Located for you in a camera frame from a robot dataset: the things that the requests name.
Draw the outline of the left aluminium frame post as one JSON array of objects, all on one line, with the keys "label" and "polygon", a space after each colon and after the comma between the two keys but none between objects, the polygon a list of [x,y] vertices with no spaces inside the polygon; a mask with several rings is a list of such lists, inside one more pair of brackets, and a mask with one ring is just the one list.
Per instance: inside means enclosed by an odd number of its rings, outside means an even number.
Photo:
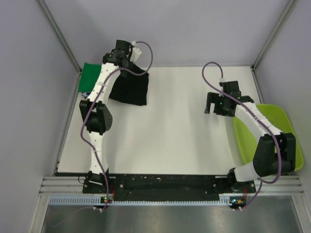
[{"label": "left aluminium frame post", "polygon": [[76,57],[74,56],[74,54],[73,54],[71,48],[69,47],[63,33],[61,32],[58,24],[56,23],[48,5],[46,4],[46,2],[44,0],[35,0],[35,2],[37,3],[37,5],[38,5],[39,9],[41,10],[42,14],[44,15],[45,19],[47,20],[49,26],[51,27],[53,33],[55,34],[57,40],[59,41],[62,49],[64,50],[66,56],[69,59],[69,61],[71,62],[71,64],[75,68],[75,70],[78,73],[81,73],[82,68],[78,64]]}]

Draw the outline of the lime green plastic bin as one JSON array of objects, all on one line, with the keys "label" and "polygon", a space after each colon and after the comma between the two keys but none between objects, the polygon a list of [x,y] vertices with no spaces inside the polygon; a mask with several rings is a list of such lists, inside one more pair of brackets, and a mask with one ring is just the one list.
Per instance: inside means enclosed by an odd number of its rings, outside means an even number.
[{"label": "lime green plastic bin", "polygon": [[246,103],[247,109],[238,106],[233,119],[235,136],[240,152],[240,157],[246,165],[253,161],[259,139],[269,132],[277,140],[285,135],[296,136],[285,111],[272,104]]}]

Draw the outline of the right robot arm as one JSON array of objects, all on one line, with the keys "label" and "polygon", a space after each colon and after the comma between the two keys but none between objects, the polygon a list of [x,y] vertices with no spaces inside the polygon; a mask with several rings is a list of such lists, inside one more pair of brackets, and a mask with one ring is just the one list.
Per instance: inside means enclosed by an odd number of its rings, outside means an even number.
[{"label": "right robot arm", "polygon": [[242,95],[237,81],[220,82],[219,85],[219,93],[208,92],[205,113],[210,113],[213,104],[216,115],[236,117],[257,142],[252,160],[229,170],[226,183],[228,189],[238,192],[245,182],[293,172],[296,162],[294,134],[285,133],[274,126],[250,96]]}]

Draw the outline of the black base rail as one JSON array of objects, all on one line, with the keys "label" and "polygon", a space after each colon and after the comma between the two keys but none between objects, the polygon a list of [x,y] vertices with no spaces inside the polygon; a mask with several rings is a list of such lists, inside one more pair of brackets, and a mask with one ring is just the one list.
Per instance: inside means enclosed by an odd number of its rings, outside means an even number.
[{"label": "black base rail", "polygon": [[240,196],[255,193],[253,181],[232,182],[227,176],[215,175],[159,175],[113,174],[108,175],[109,191],[86,184],[84,194],[111,194],[113,200],[190,201],[218,200],[220,194]]}]

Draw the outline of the aluminium frame post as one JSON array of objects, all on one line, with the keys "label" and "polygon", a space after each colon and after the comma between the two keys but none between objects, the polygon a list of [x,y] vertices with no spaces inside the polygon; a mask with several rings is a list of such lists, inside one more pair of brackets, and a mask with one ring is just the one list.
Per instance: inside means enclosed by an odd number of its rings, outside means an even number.
[{"label": "aluminium frame post", "polygon": [[62,49],[64,50],[66,56],[69,59],[69,61],[71,62],[71,64],[75,68],[75,70],[78,73],[81,73],[82,68],[78,64],[76,57],[74,56],[74,54],[73,54],[71,48],[69,47],[63,33],[61,32],[58,24],[56,23],[48,5],[46,4],[46,2],[44,0],[35,0],[35,2],[37,3],[37,5],[38,5],[39,9],[41,10],[42,14],[44,15],[45,19],[47,20],[49,26],[51,27],[53,33],[55,34],[57,40],[59,41]]},{"label": "aluminium frame post", "polygon": [[256,57],[254,63],[251,66],[253,72],[255,72],[258,67],[260,66],[263,58],[269,51],[270,47],[273,45],[274,41],[277,39],[279,33],[281,32],[282,28],[284,27],[286,21],[290,17],[292,11],[294,10],[297,4],[297,0],[289,0],[282,11],[280,17],[276,21],[271,33],[267,37],[263,47],[260,49],[258,56]]}]

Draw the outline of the green folded t-shirt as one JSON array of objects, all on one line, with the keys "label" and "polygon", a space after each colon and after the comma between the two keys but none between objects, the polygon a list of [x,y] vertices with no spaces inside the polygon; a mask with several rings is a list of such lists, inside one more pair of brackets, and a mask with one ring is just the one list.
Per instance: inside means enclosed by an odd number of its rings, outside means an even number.
[{"label": "green folded t-shirt", "polygon": [[78,92],[90,93],[97,82],[100,72],[101,64],[84,63],[82,75],[79,81]]}]

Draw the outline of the black t-shirt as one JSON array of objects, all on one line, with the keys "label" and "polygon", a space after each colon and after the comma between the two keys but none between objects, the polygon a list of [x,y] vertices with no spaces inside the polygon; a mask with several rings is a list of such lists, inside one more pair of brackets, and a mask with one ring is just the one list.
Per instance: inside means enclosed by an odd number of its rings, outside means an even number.
[{"label": "black t-shirt", "polygon": [[125,72],[126,77],[119,76],[109,95],[109,99],[136,106],[147,105],[149,73],[136,76]]}]

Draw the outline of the blue printed folded t-shirt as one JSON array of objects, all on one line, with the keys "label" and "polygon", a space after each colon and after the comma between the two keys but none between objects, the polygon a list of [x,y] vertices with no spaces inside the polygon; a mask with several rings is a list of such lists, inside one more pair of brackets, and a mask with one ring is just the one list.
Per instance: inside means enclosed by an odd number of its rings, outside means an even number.
[{"label": "blue printed folded t-shirt", "polygon": [[81,96],[82,96],[83,99],[86,100],[89,97],[90,94],[91,94],[90,92],[82,92]]}]

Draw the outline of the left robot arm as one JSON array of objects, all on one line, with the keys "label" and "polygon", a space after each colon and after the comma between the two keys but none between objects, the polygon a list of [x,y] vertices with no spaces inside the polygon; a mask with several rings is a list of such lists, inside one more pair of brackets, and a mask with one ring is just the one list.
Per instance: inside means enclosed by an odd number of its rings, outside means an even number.
[{"label": "left robot arm", "polygon": [[102,158],[105,132],[109,131],[113,117],[107,108],[107,100],[116,79],[124,69],[131,69],[141,50],[136,42],[117,40],[115,48],[104,55],[95,85],[87,99],[80,101],[79,108],[83,120],[80,136],[91,148],[91,165],[86,184],[92,184],[99,192],[108,192],[110,180],[108,164]]}]

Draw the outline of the aluminium front frame rail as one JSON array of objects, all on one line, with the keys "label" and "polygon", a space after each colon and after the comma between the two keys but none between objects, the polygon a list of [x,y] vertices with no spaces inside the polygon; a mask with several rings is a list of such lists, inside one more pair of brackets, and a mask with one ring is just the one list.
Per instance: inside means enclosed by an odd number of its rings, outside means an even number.
[{"label": "aluminium front frame rail", "polygon": [[[45,177],[39,194],[41,195],[80,195],[83,185],[77,177]],[[260,195],[263,196],[295,196],[303,195],[304,190],[298,176],[281,176],[274,184],[262,185]]]}]

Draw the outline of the right aluminium frame post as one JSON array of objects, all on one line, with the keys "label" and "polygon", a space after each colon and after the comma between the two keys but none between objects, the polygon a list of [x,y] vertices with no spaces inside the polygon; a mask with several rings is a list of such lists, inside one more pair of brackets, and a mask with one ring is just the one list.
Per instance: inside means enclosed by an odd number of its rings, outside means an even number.
[{"label": "right aluminium frame post", "polygon": [[297,4],[297,0],[289,0],[282,11],[280,17],[276,21],[271,33],[267,37],[263,47],[260,49],[258,56],[256,57],[254,63],[251,66],[253,72],[255,72],[258,67],[260,66],[263,58],[269,51],[270,47],[273,45],[274,41],[277,39],[279,33],[281,32],[282,28],[284,27],[286,21],[290,17],[292,11],[294,10]]}]

